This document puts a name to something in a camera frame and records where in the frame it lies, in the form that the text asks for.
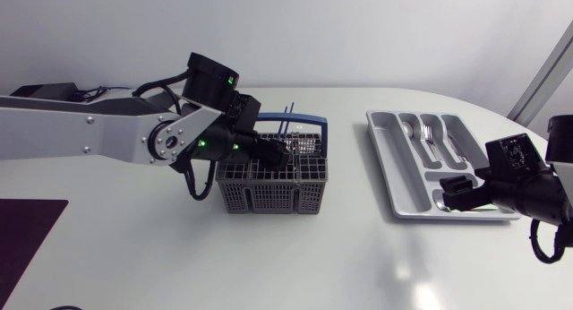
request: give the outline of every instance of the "blue handle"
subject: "blue handle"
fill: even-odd
[[[327,148],[329,147],[329,122],[325,117],[310,116],[296,113],[259,113],[257,121],[286,121],[295,123],[305,123],[310,125],[319,125],[322,134],[321,156],[326,158]]]

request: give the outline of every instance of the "white table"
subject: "white table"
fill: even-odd
[[[539,136],[415,90],[242,92],[261,111],[295,101],[295,112],[328,118],[329,182],[319,215],[229,215],[217,185],[196,202],[168,167],[104,157],[0,161],[0,196],[70,201],[5,309],[570,308],[573,254],[554,265],[537,261],[530,219],[394,217],[365,112],[453,112],[481,143],[527,132],[544,156]],[[545,229],[548,248],[553,228]]]

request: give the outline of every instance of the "fork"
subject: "fork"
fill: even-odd
[[[430,150],[432,151],[434,158],[436,158],[437,160],[443,160],[443,157],[440,155],[438,149],[436,148],[436,144],[433,142],[431,126],[429,125],[423,126],[423,138],[428,143],[428,146],[430,147]]]

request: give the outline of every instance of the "gray cutlery tray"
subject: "gray cutlery tray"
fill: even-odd
[[[474,185],[482,185],[483,180],[474,176],[474,169],[489,165],[482,145],[459,116],[374,110],[366,112],[366,116],[397,217],[440,220],[518,220],[521,217],[503,209],[458,212],[438,207],[436,202],[442,201],[443,193],[440,179],[466,176]],[[403,122],[411,125],[411,137]],[[434,150],[441,159],[434,156],[424,137],[425,125],[432,129]]]

